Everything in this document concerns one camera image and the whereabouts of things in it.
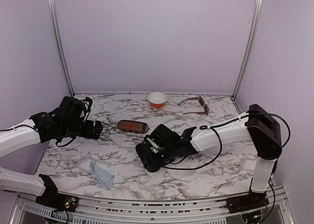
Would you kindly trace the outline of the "brown striped glasses case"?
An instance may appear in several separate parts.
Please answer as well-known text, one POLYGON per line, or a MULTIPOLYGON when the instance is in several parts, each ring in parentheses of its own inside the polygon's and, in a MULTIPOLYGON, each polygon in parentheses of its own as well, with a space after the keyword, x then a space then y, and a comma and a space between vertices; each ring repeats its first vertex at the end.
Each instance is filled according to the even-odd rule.
POLYGON ((117 127, 121 131, 145 134, 148 132, 149 126, 147 123, 134 120, 120 120, 117 127))

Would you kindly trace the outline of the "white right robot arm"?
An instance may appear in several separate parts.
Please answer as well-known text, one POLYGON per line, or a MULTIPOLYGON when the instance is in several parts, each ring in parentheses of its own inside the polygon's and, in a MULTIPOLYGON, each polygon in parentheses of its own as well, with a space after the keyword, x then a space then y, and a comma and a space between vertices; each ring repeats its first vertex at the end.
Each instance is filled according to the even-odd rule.
POLYGON ((287 124, 281 116, 253 104, 247 112, 233 119, 211 126, 191 127, 181 135, 161 124, 144 139, 143 164, 148 171, 155 172, 177 158, 216 146, 222 149, 227 144, 251 141, 257 152, 257 161, 250 192, 243 197, 243 204, 254 208, 261 202, 274 166, 290 140, 282 141, 280 121, 287 124))

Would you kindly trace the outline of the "black woven glasses case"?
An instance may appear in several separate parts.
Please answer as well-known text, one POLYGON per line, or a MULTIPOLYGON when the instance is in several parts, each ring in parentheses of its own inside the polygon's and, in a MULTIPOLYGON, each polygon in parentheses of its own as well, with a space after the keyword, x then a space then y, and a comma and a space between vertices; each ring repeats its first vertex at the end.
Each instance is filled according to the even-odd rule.
POLYGON ((152 147, 145 143, 139 143, 136 145, 135 150, 143 164, 143 167, 149 172, 157 172, 160 169, 160 165, 154 161, 155 152, 152 147))

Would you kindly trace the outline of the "brown translucent sunglasses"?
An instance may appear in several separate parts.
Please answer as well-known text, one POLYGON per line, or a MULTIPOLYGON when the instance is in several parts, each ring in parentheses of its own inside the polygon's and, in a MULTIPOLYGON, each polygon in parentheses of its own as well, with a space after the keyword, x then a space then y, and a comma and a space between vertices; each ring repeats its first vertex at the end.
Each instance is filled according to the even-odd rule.
POLYGON ((183 103, 189 102, 189 101, 197 101, 198 105, 202 107, 202 111, 199 112, 185 112, 183 115, 187 114, 197 114, 197 115, 208 115, 209 114, 209 107, 205 103, 205 100, 203 99, 202 96, 196 96, 196 97, 190 97, 182 100, 181 102, 178 103, 178 106, 182 105, 183 103))

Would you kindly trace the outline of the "white bowl orange outside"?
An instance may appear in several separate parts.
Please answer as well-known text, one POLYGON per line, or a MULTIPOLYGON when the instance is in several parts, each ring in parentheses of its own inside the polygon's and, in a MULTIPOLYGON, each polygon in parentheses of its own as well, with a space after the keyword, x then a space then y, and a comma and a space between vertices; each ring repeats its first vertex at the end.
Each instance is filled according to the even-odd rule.
POLYGON ((149 104, 154 108, 162 108, 166 104, 167 99, 166 94, 162 92, 152 92, 147 96, 149 104))

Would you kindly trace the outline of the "aluminium frame post left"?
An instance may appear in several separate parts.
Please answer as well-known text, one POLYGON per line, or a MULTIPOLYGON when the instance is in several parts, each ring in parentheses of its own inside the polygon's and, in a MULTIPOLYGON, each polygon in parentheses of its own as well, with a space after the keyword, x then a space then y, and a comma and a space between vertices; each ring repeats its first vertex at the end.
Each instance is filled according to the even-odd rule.
POLYGON ((61 39, 61 33, 59 28, 59 22, 58 22, 58 16, 57 16, 57 8, 55 0, 48 0, 50 15, 51 15, 51 21, 52 21, 52 29, 53 29, 53 35, 56 43, 56 48, 58 52, 58 57, 61 64, 62 73, 64 76, 65 84, 67 86, 68 92, 70 96, 75 96, 73 84, 71 81, 66 56, 64 53, 64 48, 62 45, 62 39, 61 39))

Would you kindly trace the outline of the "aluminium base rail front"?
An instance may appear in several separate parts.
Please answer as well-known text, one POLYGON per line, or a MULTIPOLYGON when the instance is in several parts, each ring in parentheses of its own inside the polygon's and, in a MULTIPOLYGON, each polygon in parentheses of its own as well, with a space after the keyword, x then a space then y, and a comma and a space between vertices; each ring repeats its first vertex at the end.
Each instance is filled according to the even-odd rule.
POLYGON ((73 212, 36 203, 35 197, 16 198, 11 224, 293 224, 294 217, 282 186, 267 189, 268 204, 251 209, 234 207, 244 195, 187 200, 123 200, 78 196, 73 212))

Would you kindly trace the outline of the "aluminium frame post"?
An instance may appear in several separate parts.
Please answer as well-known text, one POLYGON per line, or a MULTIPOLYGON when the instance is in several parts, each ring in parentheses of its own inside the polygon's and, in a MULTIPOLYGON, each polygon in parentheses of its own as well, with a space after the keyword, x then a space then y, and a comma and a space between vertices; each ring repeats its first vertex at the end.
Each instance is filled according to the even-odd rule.
POLYGON ((53 29, 53 35, 56 43, 56 48, 58 52, 58 57, 61 64, 62 73, 64 76, 65 84, 67 86, 68 92, 70 96, 75 96, 73 84, 71 81, 66 56, 64 53, 64 48, 62 45, 62 39, 61 39, 61 33, 59 28, 59 22, 58 22, 58 16, 57 16, 57 8, 55 0, 48 0, 50 15, 51 15, 51 21, 52 21, 52 29, 53 29))
POLYGON ((249 30, 248 40, 244 51, 244 56, 241 62, 240 72, 233 90, 233 94, 231 96, 231 99, 235 101, 237 97, 239 96, 245 74, 248 69, 249 60, 251 57, 251 52, 253 49, 253 45, 257 36, 258 27, 260 23, 261 13, 262 13, 262 3, 263 0, 255 0, 254 9, 253 9, 253 16, 251 21, 251 26, 249 30))

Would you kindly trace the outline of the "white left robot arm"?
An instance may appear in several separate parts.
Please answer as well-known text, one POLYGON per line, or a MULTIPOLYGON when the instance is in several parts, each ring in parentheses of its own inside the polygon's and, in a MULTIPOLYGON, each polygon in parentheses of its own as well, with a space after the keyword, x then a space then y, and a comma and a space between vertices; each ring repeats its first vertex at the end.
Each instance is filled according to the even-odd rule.
MULTIPOLYGON (((66 147, 76 138, 98 140, 103 130, 102 123, 90 120, 93 101, 89 97, 80 100, 65 96, 59 107, 51 112, 40 112, 22 123, 0 132, 0 155, 6 156, 22 148, 54 140, 57 147, 66 147)), ((0 188, 4 191, 34 195, 57 207, 62 196, 51 178, 40 174, 27 175, 21 172, 0 169, 0 188)))

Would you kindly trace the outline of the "light blue cleaning cloth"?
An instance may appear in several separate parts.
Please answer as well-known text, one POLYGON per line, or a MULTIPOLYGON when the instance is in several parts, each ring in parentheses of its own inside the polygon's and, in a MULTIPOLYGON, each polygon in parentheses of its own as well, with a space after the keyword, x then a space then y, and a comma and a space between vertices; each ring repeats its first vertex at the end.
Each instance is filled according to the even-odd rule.
POLYGON ((111 190, 115 175, 107 170, 107 166, 98 161, 92 160, 89 164, 91 173, 96 177, 96 179, 101 183, 105 190, 111 190))

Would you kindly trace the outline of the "aluminium frame post right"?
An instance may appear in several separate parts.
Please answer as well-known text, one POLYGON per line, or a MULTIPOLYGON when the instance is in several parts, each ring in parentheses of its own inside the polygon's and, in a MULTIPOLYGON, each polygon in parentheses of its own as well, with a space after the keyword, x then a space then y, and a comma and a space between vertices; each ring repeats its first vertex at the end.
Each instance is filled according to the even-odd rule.
POLYGON ((241 62, 240 72, 233 90, 233 94, 231 96, 231 99, 235 101, 237 97, 239 96, 245 74, 248 69, 249 60, 251 57, 251 52, 253 49, 253 45, 257 36, 258 27, 260 23, 261 13, 262 13, 262 3, 263 0, 255 0, 254 9, 253 9, 253 16, 251 21, 251 26, 249 30, 248 40, 244 51, 244 56, 241 62))

